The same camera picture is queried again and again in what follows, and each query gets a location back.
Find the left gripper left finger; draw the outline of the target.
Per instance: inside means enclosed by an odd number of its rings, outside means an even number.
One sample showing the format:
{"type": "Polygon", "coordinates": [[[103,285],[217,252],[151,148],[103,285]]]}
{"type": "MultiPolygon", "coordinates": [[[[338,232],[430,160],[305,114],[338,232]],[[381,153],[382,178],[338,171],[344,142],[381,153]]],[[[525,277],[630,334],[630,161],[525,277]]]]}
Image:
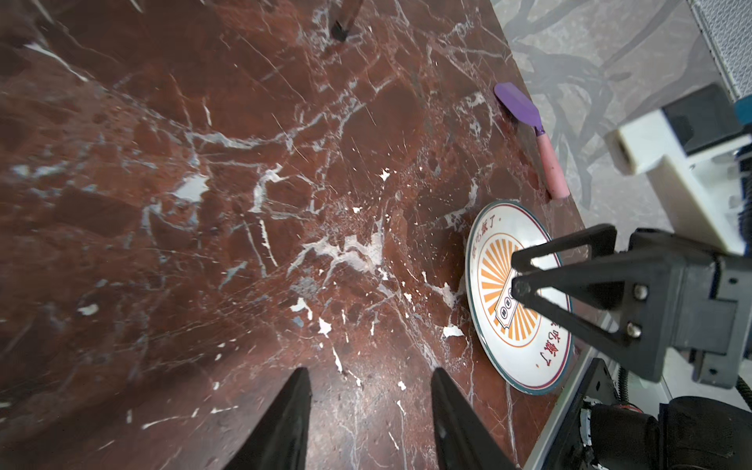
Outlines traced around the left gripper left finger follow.
{"type": "Polygon", "coordinates": [[[309,370],[299,367],[224,469],[304,469],[310,416],[309,370]]]}

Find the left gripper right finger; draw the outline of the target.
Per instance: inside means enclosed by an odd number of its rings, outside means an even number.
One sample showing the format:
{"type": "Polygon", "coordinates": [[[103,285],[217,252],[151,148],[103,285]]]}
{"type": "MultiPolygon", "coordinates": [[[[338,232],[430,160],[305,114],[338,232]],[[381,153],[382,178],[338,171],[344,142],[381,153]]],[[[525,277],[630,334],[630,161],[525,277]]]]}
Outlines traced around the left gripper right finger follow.
{"type": "Polygon", "coordinates": [[[440,469],[515,469],[444,368],[432,374],[431,397],[440,469]]]}

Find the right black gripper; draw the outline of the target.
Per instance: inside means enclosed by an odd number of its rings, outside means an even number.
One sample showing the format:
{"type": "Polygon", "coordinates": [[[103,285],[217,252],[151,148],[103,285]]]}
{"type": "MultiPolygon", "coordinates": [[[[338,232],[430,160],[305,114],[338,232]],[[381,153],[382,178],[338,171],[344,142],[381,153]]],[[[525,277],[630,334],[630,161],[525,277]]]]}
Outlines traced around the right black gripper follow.
{"type": "Polygon", "coordinates": [[[601,223],[515,252],[513,297],[645,380],[661,378],[672,348],[689,355],[694,382],[734,387],[751,356],[750,254],[641,228],[629,252],[648,258],[592,260],[616,240],[601,223]]]}

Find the orange sunburst plate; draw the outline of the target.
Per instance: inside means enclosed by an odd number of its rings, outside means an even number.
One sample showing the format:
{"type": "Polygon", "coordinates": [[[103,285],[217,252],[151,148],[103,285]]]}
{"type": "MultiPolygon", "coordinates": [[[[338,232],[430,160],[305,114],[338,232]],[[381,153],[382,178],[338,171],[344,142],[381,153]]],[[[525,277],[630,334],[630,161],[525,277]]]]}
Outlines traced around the orange sunburst plate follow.
{"type": "Polygon", "coordinates": [[[573,337],[512,297],[518,272],[511,258],[549,240],[530,211],[500,201],[476,217],[465,250],[468,305],[481,345],[511,387],[534,396],[546,395],[563,382],[573,337]]]}

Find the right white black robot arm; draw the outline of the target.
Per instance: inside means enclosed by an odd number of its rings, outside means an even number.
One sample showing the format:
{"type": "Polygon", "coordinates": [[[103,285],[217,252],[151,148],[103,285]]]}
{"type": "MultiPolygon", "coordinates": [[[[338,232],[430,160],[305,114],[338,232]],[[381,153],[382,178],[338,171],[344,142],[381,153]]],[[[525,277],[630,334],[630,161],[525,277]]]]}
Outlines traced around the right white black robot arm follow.
{"type": "MultiPolygon", "coordinates": [[[[737,388],[751,356],[751,260],[657,230],[624,252],[609,224],[516,252],[512,295],[649,381],[669,350],[695,382],[737,388]]],[[[751,413],[679,397],[657,416],[594,403],[579,413],[583,455],[606,469],[747,469],[751,413]]]]}

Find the steel two-tier dish rack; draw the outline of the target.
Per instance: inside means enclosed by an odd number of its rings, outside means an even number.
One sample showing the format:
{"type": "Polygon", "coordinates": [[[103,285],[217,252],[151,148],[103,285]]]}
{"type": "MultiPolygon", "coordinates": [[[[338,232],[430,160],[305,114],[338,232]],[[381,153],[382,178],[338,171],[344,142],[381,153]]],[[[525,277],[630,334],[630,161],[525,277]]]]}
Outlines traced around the steel two-tier dish rack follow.
{"type": "Polygon", "coordinates": [[[363,0],[343,0],[334,22],[330,28],[333,39],[345,42],[354,27],[356,18],[362,9],[363,0]]]}

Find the purple pink spatula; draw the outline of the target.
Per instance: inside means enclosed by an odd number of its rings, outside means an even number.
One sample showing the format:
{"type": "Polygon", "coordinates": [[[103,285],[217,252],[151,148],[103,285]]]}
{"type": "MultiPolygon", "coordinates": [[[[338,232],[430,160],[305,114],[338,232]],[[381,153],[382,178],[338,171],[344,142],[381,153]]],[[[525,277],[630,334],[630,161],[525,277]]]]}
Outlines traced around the purple pink spatula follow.
{"type": "Polygon", "coordinates": [[[511,82],[498,83],[493,88],[497,100],[505,106],[507,111],[528,127],[532,127],[536,134],[536,143],[546,178],[548,193],[554,200],[566,199],[570,196],[569,186],[565,174],[559,164],[558,156],[550,138],[544,130],[540,111],[533,101],[511,82]]]}

